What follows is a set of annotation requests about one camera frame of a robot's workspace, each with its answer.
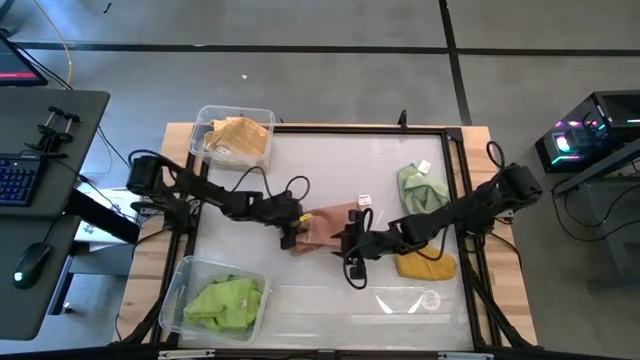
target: gray floor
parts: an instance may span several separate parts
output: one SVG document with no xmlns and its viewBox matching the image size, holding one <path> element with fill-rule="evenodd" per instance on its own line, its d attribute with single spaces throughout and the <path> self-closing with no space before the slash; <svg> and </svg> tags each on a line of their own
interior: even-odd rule
<svg viewBox="0 0 640 360">
<path fill-rule="evenodd" d="M 72 42 L 338 46 L 445 46 L 437 0 L 41 0 Z M 449 0 L 460 47 L 638 49 L 634 0 Z M 2 24 L 16 41 L 57 41 L 30 1 Z M 32 51 L 61 76 L 62 51 Z M 79 89 L 107 90 L 103 120 L 122 153 L 158 149 L 170 121 L 192 121 L 206 104 L 272 109 L 287 122 L 459 124 L 445 55 L 225 54 L 74 51 Z M 548 189 L 533 142 L 593 90 L 640 89 L 640 58 L 461 56 L 471 120 L 486 125 L 509 161 L 531 166 Z M 127 172 L 96 141 L 84 171 L 100 187 Z M 606 274 L 598 244 L 560 231 L 550 199 L 518 215 L 515 235 L 541 345 L 637 358 L 634 289 L 591 293 Z M 81 314 L 47 318 L 32 342 L 0 342 L 0 352 L 106 344 L 122 281 L 78 277 L 69 298 Z"/>
</svg>

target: beige cloth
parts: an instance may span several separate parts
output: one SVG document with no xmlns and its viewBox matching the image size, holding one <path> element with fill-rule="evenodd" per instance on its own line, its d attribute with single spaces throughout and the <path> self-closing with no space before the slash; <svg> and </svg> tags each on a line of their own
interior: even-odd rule
<svg viewBox="0 0 640 360">
<path fill-rule="evenodd" d="M 296 246 L 291 249 L 291 253 L 302 255 L 323 246 L 340 250 L 340 239 L 332 236 L 344 230 L 344 226 L 349 222 L 349 210 L 357 208 L 358 203 L 354 201 L 308 212 L 311 216 L 300 223 L 303 232 L 296 236 Z"/>
<path fill-rule="evenodd" d="M 213 131 L 204 134 L 205 148 L 211 152 L 259 157 L 267 150 L 269 130 L 246 117 L 212 120 Z"/>
</svg>

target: wooden table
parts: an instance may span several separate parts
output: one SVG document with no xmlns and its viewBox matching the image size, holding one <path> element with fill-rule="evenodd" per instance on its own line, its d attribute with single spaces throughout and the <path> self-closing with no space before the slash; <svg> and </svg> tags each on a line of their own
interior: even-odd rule
<svg viewBox="0 0 640 360">
<path fill-rule="evenodd" d="M 278 124 L 278 126 L 289 125 L 292 124 Z M 167 125 L 161 153 L 184 166 L 192 127 L 192 123 L 169 123 Z M 490 139 L 489 129 L 487 127 L 468 126 L 462 127 L 462 132 L 471 183 L 475 188 L 489 180 L 496 172 L 495 166 L 491 163 L 485 151 L 486 143 Z M 457 186 L 458 193 L 461 195 L 463 188 L 460 185 L 462 182 L 460 169 L 457 164 L 458 161 L 454 161 L 456 183 L 459 184 Z M 198 167 L 199 160 L 196 161 L 196 169 L 198 169 Z M 161 226 L 161 217 L 149 220 L 140 232 L 140 237 L 157 231 Z M 513 243 L 513 234 L 510 226 L 496 222 L 494 232 Z M 127 287 L 120 307 L 120 319 L 118 320 L 118 329 L 123 337 L 126 337 L 133 331 L 158 297 L 170 236 L 170 233 L 164 233 L 140 244 L 136 248 L 129 272 Z M 182 254 L 184 254 L 185 244 L 186 236 L 183 236 L 180 242 L 180 248 L 178 249 L 179 256 L 177 260 L 180 260 Z M 509 321 L 518 329 L 520 334 L 530 343 L 536 344 L 537 341 L 531 320 L 531 313 L 529 311 L 529 302 L 527 300 L 522 273 L 518 266 L 516 254 L 492 236 L 487 236 L 485 254 L 496 303 L 500 306 Z M 485 340 L 489 342 L 490 336 L 487 316 L 484 312 L 482 302 L 479 299 L 476 299 L 476 302 L 478 304 L 481 330 Z"/>
</svg>

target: yellow sponge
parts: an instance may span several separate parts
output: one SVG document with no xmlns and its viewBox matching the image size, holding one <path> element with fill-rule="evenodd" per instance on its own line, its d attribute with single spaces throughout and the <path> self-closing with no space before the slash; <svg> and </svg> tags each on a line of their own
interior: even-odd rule
<svg viewBox="0 0 640 360">
<path fill-rule="evenodd" d="M 430 258 L 436 258 L 440 250 L 431 245 L 420 249 L 420 252 Z M 456 261 L 453 256 L 443 254 L 438 261 L 427 260 L 416 253 L 395 256 L 398 275 L 421 280 L 449 280 L 456 274 Z"/>
</svg>

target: black desk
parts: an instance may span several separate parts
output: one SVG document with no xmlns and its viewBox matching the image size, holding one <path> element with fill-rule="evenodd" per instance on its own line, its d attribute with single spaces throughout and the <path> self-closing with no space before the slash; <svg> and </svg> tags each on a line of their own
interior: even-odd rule
<svg viewBox="0 0 640 360">
<path fill-rule="evenodd" d="M 17 153 L 26 149 L 24 142 L 37 142 L 37 125 L 47 120 L 47 108 L 53 105 L 80 116 L 81 123 L 74 124 L 70 131 L 73 142 L 61 148 L 69 155 L 62 161 L 80 171 L 109 97 L 98 91 L 0 88 L 0 153 Z M 64 125 L 59 122 L 56 128 L 64 130 Z M 70 199 L 78 197 L 73 189 L 75 181 L 76 175 L 69 169 L 49 162 L 30 208 L 13 212 L 0 208 L 0 339 L 29 340 L 38 333 L 80 223 L 79 216 L 68 214 Z M 53 249 L 39 281 L 30 289 L 16 289 L 12 278 L 20 254 L 44 239 L 56 217 L 54 213 L 60 214 L 60 206 L 64 208 L 65 203 L 66 215 L 58 220 L 47 240 Z"/>
</svg>

